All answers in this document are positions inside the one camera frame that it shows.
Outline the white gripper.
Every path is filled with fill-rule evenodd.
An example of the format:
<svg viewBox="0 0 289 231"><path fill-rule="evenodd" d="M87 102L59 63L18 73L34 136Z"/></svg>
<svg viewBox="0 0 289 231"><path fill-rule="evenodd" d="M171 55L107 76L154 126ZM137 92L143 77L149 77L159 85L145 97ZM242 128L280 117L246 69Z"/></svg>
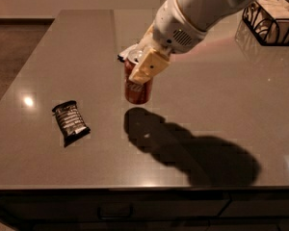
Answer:
<svg viewBox="0 0 289 231"><path fill-rule="evenodd" d="M119 58L128 59L135 65L129 80L143 85L170 65L167 56L189 52L205 36L206 32L200 31L185 17L177 0L167 0L140 43L121 51Z"/></svg>

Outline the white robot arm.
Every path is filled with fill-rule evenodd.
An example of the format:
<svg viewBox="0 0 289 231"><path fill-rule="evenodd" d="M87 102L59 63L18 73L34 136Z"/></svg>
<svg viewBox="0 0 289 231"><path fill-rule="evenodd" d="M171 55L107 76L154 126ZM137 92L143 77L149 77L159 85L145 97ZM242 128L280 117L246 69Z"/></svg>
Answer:
<svg viewBox="0 0 289 231"><path fill-rule="evenodd" d="M138 85L148 82L169 66L172 54L189 52L217 22L253 1L166 0L140 42L119 54L122 60L130 53L139 55L129 80Z"/></svg>

